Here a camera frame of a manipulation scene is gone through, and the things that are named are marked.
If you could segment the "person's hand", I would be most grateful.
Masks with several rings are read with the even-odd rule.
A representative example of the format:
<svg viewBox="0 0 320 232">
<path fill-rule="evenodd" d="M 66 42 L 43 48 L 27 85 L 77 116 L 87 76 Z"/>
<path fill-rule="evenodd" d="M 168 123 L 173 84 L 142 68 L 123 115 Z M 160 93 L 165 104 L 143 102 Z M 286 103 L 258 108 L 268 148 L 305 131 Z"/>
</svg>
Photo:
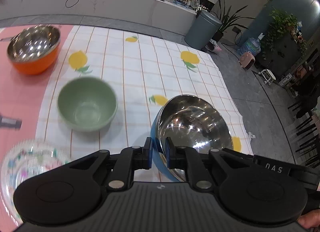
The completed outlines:
<svg viewBox="0 0 320 232">
<path fill-rule="evenodd" d="M 320 209 L 310 211 L 300 216 L 298 223 L 305 229 L 319 228 L 320 225 Z"/>
</svg>

